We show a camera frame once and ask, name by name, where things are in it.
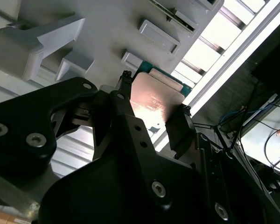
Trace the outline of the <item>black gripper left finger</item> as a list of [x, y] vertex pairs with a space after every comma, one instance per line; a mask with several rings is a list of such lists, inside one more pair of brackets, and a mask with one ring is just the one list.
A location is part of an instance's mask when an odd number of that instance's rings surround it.
[[130, 104], [132, 83], [124, 71], [107, 93], [75, 77], [0, 103], [0, 199], [18, 210], [40, 210], [58, 181], [47, 175], [57, 140], [83, 125], [93, 129], [94, 161], [115, 154], [129, 162], [153, 205], [167, 209], [160, 156]]

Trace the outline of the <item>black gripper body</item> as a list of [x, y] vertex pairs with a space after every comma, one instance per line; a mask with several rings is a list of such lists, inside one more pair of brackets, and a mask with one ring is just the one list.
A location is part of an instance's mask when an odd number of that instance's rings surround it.
[[112, 154], [57, 181], [42, 199], [41, 224], [220, 224], [205, 201], [202, 181], [190, 166], [159, 157], [169, 199], [157, 208], [129, 162]]

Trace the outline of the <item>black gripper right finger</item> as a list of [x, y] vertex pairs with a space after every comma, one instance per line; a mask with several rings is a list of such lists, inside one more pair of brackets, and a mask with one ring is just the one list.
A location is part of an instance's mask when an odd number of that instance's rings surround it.
[[175, 158], [190, 165], [189, 194], [194, 220], [210, 224], [234, 224], [230, 200], [218, 152], [212, 141], [196, 130], [190, 107], [180, 105], [167, 120], [166, 130]]

